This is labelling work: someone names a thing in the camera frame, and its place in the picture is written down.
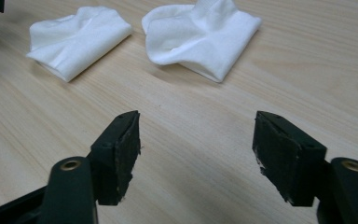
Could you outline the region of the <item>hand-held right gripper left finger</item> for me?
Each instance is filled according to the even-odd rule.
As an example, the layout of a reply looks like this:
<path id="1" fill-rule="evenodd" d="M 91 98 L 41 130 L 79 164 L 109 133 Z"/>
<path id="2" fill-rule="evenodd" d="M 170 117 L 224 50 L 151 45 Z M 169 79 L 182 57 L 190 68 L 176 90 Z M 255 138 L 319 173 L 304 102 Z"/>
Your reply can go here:
<path id="1" fill-rule="evenodd" d="M 118 205 L 127 192 L 141 154 L 139 119 L 137 110 L 118 115 L 90 147 L 94 198 L 99 205 Z"/>

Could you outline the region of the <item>white sock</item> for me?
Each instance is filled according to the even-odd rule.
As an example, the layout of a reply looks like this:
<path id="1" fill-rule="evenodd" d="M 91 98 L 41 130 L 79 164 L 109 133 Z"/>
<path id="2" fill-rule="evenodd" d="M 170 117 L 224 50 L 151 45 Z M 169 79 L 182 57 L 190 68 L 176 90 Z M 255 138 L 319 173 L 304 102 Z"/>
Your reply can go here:
<path id="1" fill-rule="evenodd" d="M 81 7 L 74 15 L 31 25 L 26 56 L 69 82 L 131 32 L 131 25 L 112 8 Z"/>
<path id="2" fill-rule="evenodd" d="M 151 62 L 179 63 L 217 83 L 225 79 L 261 23 L 233 0 L 156 7 L 142 18 Z"/>

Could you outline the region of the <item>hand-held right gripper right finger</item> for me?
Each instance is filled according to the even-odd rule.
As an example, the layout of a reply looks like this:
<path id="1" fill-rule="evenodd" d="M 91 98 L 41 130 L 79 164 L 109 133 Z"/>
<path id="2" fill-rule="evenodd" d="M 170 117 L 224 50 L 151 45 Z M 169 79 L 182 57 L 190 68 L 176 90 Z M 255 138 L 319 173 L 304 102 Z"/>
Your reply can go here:
<path id="1" fill-rule="evenodd" d="M 311 206 L 327 147 L 282 116 L 257 111 L 252 150 L 264 175 L 292 206 Z"/>

